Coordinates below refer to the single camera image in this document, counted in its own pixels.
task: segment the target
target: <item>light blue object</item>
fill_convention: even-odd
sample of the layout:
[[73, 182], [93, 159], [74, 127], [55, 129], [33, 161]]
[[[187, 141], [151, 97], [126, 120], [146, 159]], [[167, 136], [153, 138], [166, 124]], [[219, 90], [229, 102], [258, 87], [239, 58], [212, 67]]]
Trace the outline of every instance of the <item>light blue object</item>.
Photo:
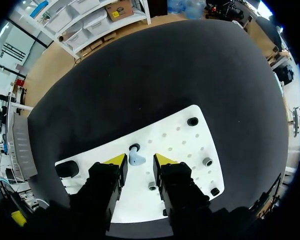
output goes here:
[[129, 152], [129, 163], [132, 166], [139, 166], [146, 162], [146, 158], [138, 155], [137, 150], [138, 149], [136, 147], [133, 147], [133, 148], [131, 148], [131, 150]]
[[30, 17], [32, 17], [33, 19], [38, 15], [38, 13], [45, 8], [47, 5], [49, 4], [48, 1], [43, 1], [41, 2], [34, 10], [33, 12], [30, 14]]
[[202, 19], [207, 6], [204, 0], [185, 0], [185, 16], [187, 19]]
[[168, 13], [170, 14], [180, 14], [184, 10], [185, 0], [167, 0]]

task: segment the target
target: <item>desk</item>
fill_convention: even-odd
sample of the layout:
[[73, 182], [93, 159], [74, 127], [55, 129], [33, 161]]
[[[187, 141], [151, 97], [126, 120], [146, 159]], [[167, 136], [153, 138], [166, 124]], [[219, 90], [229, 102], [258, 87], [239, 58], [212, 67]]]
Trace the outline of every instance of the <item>desk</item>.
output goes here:
[[[268, 63], [232, 22], [151, 27], [93, 53], [28, 117], [37, 198], [69, 205], [55, 162], [132, 133], [192, 104], [212, 135], [225, 184], [213, 211], [250, 207], [286, 167], [286, 111]], [[171, 234], [167, 219], [112, 224], [111, 236]]]

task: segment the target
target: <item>water bottle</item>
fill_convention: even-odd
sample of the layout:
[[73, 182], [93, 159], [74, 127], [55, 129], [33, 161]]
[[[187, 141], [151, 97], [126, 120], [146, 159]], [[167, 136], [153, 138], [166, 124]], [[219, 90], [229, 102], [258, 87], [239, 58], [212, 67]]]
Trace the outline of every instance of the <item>water bottle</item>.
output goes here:
[[201, 19], [207, 6], [205, 0], [185, 0], [185, 16], [187, 19]]
[[180, 14], [184, 10], [184, 0], [167, 0], [168, 13]]

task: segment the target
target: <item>white storage bin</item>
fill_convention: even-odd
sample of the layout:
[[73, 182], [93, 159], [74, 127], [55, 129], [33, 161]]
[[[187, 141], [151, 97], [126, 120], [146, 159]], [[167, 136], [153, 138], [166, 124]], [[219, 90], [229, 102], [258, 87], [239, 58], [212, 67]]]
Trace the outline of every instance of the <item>white storage bin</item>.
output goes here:
[[84, 20], [83, 28], [95, 36], [109, 30], [110, 22], [107, 18], [107, 11], [100, 9], [88, 15]]
[[74, 0], [70, 3], [79, 14], [84, 14], [100, 4], [99, 0]]
[[67, 25], [74, 17], [73, 10], [69, 6], [60, 8], [54, 16], [52, 16], [46, 26], [57, 33], [65, 25]]
[[83, 29], [82, 24], [76, 24], [67, 30], [67, 33], [75, 32], [71, 37], [69, 37], [65, 44], [68, 44], [72, 47], [72, 49], [76, 49], [88, 41], [88, 34], [86, 33], [87, 30]]

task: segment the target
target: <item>cardboard box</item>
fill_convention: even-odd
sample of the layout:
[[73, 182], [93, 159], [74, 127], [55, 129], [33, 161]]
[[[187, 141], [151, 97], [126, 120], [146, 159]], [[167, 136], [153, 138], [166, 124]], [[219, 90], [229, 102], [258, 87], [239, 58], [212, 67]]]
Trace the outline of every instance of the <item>cardboard box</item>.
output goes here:
[[130, 0], [120, 0], [105, 7], [112, 22], [132, 16], [134, 11]]

